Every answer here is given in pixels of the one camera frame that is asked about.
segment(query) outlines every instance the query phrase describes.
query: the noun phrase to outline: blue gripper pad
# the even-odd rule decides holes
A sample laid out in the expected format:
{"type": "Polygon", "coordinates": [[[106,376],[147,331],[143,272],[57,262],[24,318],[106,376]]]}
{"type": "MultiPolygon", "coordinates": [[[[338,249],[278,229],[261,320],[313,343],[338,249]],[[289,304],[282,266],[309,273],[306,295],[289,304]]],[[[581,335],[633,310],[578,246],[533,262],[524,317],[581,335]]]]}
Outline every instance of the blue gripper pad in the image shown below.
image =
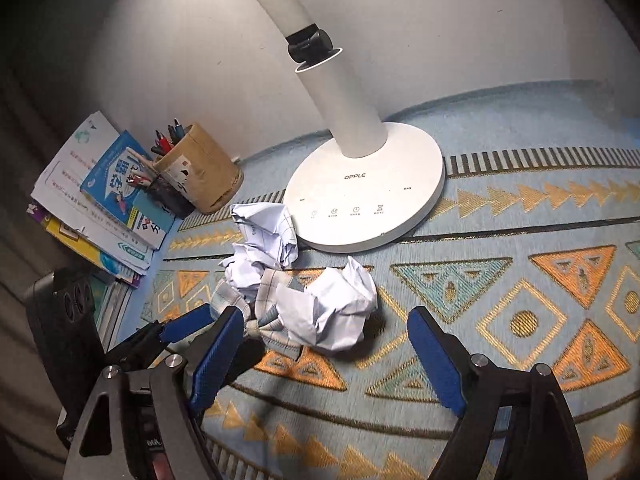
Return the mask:
{"type": "Polygon", "coordinates": [[[190,312],[169,321],[160,333],[160,341],[163,343],[177,343],[189,334],[193,334],[213,322],[209,303],[202,304],[198,308],[194,308],[190,312]]]}
{"type": "Polygon", "coordinates": [[[235,307],[232,308],[233,313],[193,374],[193,390],[189,400],[189,409],[193,416],[201,414],[213,404],[244,338],[242,312],[235,307]]]}
{"type": "Polygon", "coordinates": [[[416,308],[409,313],[406,329],[440,403],[462,418],[466,402],[462,397],[460,374],[416,308]]]}

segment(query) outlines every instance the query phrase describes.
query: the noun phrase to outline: wall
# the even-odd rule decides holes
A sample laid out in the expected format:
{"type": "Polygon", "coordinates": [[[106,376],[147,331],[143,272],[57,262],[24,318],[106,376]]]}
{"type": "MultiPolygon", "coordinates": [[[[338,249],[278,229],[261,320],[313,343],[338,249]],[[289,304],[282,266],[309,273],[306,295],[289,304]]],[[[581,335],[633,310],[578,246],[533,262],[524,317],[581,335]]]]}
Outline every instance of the wall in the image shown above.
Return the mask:
{"type": "MultiPolygon", "coordinates": [[[[640,114],[640,54],[602,0],[301,0],[381,116],[534,80],[596,78],[640,114]]],[[[247,156],[323,127],[255,0],[47,0],[15,67],[53,127],[100,108],[150,144],[174,116],[247,156]]]]}

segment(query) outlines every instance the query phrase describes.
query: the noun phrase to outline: metal screw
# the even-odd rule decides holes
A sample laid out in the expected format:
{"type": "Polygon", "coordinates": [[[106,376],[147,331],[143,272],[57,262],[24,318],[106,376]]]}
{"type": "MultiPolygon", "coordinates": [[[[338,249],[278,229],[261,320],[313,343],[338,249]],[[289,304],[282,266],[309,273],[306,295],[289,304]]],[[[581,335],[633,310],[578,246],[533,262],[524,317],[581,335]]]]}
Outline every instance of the metal screw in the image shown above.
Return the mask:
{"type": "Polygon", "coordinates": [[[109,365],[103,371],[102,374],[105,379],[111,379],[120,373],[120,367],[116,365],[109,365]]]}
{"type": "Polygon", "coordinates": [[[484,354],[473,354],[471,356],[471,362],[478,368],[482,368],[489,364],[489,358],[484,354]]]}
{"type": "Polygon", "coordinates": [[[182,364],[182,356],[178,354],[171,354],[167,359],[164,360],[164,362],[169,368],[175,368],[182,364]]]}
{"type": "Polygon", "coordinates": [[[551,375],[551,368],[549,368],[549,366],[545,365],[544,363],[538,363],[536,365],[536,371],[542,376],[551,375]]]}

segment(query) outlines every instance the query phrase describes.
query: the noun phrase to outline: red pen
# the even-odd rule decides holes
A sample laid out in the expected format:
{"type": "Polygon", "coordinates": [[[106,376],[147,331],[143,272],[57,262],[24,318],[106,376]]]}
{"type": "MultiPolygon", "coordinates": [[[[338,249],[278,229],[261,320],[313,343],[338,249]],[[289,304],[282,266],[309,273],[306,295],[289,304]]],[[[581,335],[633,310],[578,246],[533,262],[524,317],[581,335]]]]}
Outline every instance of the red pen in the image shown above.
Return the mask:
{"type": "Polygon", "coordinates": [[[161,134],[158,130],[156,130],[156,136],[158,137],[158,142],[160,143],[160,147],[165,153],[169,153],[171,151],[171,144],[166,140],[166,137],[161,134]]]}

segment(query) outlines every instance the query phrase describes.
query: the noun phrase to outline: desk lamp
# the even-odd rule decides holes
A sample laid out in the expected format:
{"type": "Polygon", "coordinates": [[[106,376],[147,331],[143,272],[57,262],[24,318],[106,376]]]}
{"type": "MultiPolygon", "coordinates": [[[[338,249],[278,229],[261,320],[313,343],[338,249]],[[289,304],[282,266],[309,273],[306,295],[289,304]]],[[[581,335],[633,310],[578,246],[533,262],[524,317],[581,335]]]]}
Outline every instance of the desk lamp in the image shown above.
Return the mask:
{"type": "Polygon", "coordinates": [[[365,251],[422,220],[444,185],[442,154],[415,126],[382,123],[341,48],[299,0],[258,0],[289,43],[296,74],[332,133],[284,194],[296,234],[332,253],[365,251]]]}

